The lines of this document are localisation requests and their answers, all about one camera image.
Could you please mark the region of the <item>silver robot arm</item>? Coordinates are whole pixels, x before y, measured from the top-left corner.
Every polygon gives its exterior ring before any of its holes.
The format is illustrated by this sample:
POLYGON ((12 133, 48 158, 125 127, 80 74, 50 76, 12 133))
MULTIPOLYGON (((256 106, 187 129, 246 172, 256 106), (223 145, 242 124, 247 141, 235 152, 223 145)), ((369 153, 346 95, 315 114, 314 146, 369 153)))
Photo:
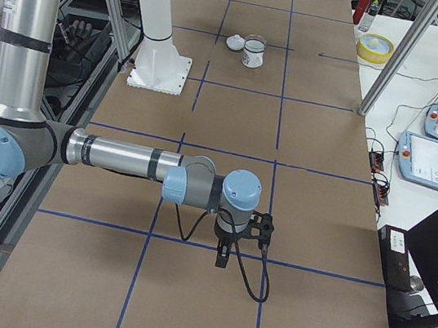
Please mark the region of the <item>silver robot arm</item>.
POLYGON ((160 182, 175 205, 215 215, 216 265, 226 266, 254 225, 261 183, 218 175, 207 157, 108 140, 49 121, 40 107, 60 0, 4 0, 0 26, 0 180, 49 164, 84 164, 160 182))

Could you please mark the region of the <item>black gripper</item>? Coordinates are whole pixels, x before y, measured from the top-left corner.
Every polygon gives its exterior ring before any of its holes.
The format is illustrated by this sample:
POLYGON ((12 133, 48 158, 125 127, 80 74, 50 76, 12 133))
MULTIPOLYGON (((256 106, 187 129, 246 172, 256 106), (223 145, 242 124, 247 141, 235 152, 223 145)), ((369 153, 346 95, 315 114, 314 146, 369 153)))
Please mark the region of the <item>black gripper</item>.
POLYGON ((234 243, 232 233, 222 230, 221 227, 215 227, 215 235, 218 238, 217 257, 215 258, 215 267, 226 268, 229 259, 229 253, 234 243))

